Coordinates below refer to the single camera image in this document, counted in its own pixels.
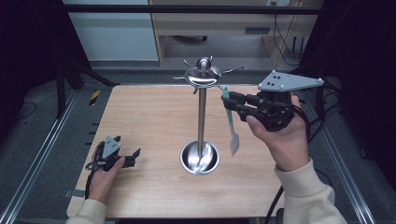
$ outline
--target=metal rod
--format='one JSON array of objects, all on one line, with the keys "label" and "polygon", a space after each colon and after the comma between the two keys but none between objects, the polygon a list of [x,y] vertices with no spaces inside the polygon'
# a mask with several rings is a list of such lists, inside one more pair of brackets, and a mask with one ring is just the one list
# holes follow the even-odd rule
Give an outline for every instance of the metal rod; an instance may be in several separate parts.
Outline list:
[{"label": "metal rod", "polygon": [[203,157],[204,149],[204,129],[205,129],[205,110],[206,110],[206,88],[199,89],[198,105],[198,156]]},{"label": "metal rod", "polygon": [[208,14],[276,14],[321,15],[341,13],[341,8],[322,7],[250,7],[183,5],[42,5],[44,9],[95,13],[208,13]]}]

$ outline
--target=metal rail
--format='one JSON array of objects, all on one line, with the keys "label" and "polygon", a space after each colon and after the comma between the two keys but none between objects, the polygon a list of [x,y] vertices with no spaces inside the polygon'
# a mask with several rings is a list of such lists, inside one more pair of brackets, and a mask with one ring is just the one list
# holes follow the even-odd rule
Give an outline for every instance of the metal rail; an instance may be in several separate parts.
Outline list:
[{"label": "metal rail", "polygon": [[323,15],[342,13],[341,8],[322,7],[249,7],[184,5],[41,5],[44,9],[94,13],[207,13],[207,14],[276,14]]},{"label": "metal rail", "polygon": [[54,124],[52,125],[47,138],[44,140],[43,145],[38,150],[37,155],[35,156],[34,161],[29,167],[25,177],[23,178],[20,186],[12,197],[11,201],[8,203],[7,208],[3,211],[0,216],[1,224],[11,224],[17,218],[18,213],[23,206],[30,190],[32,189],[33,184],[35,183],[48,155],[50,154],[52,147],[58,138],[62,127],[64,126],[70,111],[76,101],[78,95],[78,91],[72,91],[71,95],[68,98],[67,107],[64,111],[64,114],[56,119]]},{"label": "metal rail", "polygon": [[[304,98],[311,110],[312,116],[315,117],[316,110],[314,108],[314,100],[312,99],[311,95],[307,93],[304,94]],[[353,178],[340,152],[338,151],[337,145],[332,140],[332,136],[330,135],[326,125],[323,127],[320,135],[323,142],[326,144],[326,149],[330,155],[335,171],[340,177],[341,183],[344,186],[346,194],[349,197],[349,200],[356,212],[356,215],[358,216],[360,223],[375,224],[375,220],[370,208],[364,200],[363,195],[361,194],[361,191],[355,182],[355,179]]]}]

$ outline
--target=white sleeve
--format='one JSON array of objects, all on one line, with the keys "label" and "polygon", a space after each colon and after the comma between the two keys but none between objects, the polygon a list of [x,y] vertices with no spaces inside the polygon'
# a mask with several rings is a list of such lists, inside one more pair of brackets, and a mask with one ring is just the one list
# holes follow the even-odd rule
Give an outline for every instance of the white sleeve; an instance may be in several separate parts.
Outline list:
[{"label": "white sleeve", "polygon": [[96,200],[87,199],[75,217],[67,219],[66,224],[103,224],[107,207]]},{"label": "white sleeve", "polygon": [[300,169],[276,174],[285,190],[283,223],[347,223],[334,206],[332,187],[323,184],[312,160]]}]

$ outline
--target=hand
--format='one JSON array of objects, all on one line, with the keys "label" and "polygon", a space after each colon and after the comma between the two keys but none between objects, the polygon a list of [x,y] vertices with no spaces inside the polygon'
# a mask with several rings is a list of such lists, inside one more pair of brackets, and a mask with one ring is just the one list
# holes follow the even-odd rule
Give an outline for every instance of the hand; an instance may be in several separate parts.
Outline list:
[{"label": "hand", "polygon": [[[300,107],[297,96],[291,96],[294,105]],[[268,132],[254,117],[247,116],[247,124],[253,134],[270,149],[277,166],[282,171],[293,171],[309,163],[305,122],[294,114],[288,127],[278,132]]]},{"label": "hand", "polygon": [[88,198],[106,204],[107,195],[110,192],[114,179],[124,163],[125,158],[121,157],[108,172],[103,169],[97,170],[93,174]]}]

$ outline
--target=light wood tabletop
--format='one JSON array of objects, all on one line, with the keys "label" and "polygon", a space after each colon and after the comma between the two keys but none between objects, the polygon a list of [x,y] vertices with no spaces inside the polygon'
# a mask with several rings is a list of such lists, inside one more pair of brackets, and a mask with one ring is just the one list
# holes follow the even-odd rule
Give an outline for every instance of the light wood tabletop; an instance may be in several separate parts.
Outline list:
[{"label": "light wood tabletop", "polygon": [[[244,94],[256,86],[228,87]],[[280,182],[266,145],[233,112],[240,148],[230,150],[231,133],[220,100],[221,89],[207,89],[205,140],[220,153],[218,168],[192,175],[182,167],[181,149],[198,136],[198,94],[192,86],[117,86],[102,116],[90,153],[106,136],[121,136],[120,156],[141,148],[135,167],[121,169],[109,194],[107,217],[201,218],[265,217]],[[82,167],[76,189],[85,189],[89,171]],[[84,199],[73,197],[67,215]],[[283,197],[277,207],[283,206]]]}]

